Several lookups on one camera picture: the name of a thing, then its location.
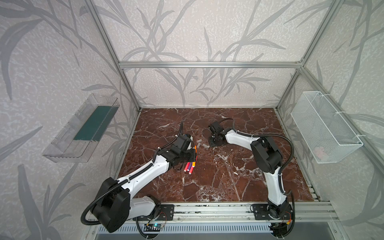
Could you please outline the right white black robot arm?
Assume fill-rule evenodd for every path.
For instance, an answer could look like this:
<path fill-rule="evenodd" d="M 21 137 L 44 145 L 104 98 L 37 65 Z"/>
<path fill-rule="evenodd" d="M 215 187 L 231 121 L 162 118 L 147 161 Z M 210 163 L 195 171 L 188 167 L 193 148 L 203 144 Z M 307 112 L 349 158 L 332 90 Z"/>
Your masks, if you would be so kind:
<path fill-rule="evenodd" d="M 277 134 L 249 134 L 238 131 L 235 127 L 224 128 L 220 122 L 209 125 L 212 135 L 209 137 L 210 147 L 219 147 L 227 144 L 237 145 L 252 151 L 257 167 L 264 173 L 268 189 L 268 211 L 272 219 L 279 219 L 288 209 L 287 195 L 291 191 L 284 189 L 282 172 L 291 162 L 294 156 L 292 142 Z M 283 162 L 283 154 L 278 148 L 274 137 L 287 141 L 291 147 L 291 153 L 286 162 Z"/>

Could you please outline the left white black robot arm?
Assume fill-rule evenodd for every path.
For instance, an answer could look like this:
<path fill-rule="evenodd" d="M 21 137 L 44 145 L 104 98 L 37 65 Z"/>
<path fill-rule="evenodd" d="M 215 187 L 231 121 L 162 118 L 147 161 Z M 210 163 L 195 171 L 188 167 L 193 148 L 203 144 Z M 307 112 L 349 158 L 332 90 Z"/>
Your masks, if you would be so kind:
<path fill-rule="evenodd" d="M 158 148 L 152 159 L 134 172 L 117 180 L 103 181 L 95 199 L 81 214 L 86 226 L 103 225 L 110 233 L 118 230 L 127 220 L 141 216 L 155 217 L 160 202 L 154 197 L 136 198 L 136 194 L 155 178 L 173 167 L 196 160 L 193 137 L 178 135 L 173 142 Z"/>

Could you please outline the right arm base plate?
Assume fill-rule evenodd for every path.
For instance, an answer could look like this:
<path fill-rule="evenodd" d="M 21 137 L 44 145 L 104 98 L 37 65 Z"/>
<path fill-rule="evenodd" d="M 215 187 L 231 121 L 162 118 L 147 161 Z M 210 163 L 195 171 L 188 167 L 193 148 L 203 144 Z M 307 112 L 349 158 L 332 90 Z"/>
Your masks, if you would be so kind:
<path fill-rule="evenodd" d="M 288 221 L 291 219 L 293 208 L 291 205 L 288 205 L 279 217 L 279 214 L 273 214 L 271 212 L 268 204 L 252 204 L 250 211 L 257 221 Z"/>

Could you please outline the red pink marker pen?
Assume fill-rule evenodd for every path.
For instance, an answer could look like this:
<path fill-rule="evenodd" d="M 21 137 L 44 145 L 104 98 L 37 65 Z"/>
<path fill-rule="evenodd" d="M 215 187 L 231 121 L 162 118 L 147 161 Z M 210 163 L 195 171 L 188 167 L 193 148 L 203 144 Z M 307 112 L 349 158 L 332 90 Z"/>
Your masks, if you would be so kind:
<path fill-rule="evenodd" d="M 192 168 L 192 163 L 190 164 L 190 169 L 189 169 L 189 174 L 191 175 L 193 172 L 194 168 Z"/>

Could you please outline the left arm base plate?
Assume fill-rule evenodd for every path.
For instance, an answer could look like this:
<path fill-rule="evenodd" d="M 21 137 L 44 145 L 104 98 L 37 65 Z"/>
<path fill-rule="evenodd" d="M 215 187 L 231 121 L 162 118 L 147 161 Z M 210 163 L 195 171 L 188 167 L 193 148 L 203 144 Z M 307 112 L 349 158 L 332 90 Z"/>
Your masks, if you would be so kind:
<path fill-rule="evenodd" d="M 175 205 L 160 204 L 148 216 L 142 217 L 143 221 L 156 220 L 156 221 L 172 221 L 174 218 Z"/>

